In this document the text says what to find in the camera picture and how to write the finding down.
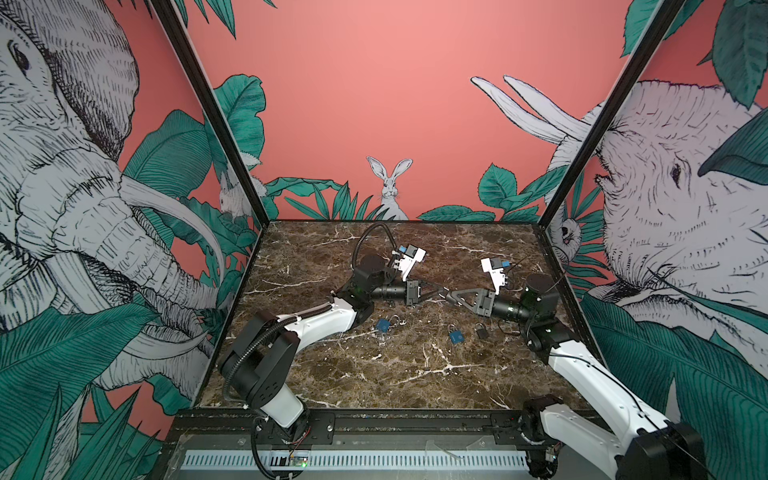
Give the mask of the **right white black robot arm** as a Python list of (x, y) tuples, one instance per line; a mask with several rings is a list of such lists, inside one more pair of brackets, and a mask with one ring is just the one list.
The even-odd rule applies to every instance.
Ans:
[(519, 430), (527, 442), (560, 442), (613, 479), (709, 477), (701, 435), (643, 401), (558, 319), (560, 295), (551, 276), (529, 275), (517, 299), (483, 288), (445, 296), (480, 317), (518, 324), (528, 349), (575, 387), (607, 425), (601, 428), (546, 395), (524, 405)]

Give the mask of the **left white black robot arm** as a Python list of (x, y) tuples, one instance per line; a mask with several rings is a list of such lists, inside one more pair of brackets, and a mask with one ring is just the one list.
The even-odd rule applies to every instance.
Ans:
[(418, 305), (448, 290), (408, 278), (419, 257), (387, 261), (365, 256), (343, 286), (315, 307), (286, 315), (257, 314), (232, 343), (219, 371), (222, 397), (257, 411), (291, 434), (308, 425), (307, 407), (287, 386), (298, 353), (336, 334), (362, 325), (378, 300)]

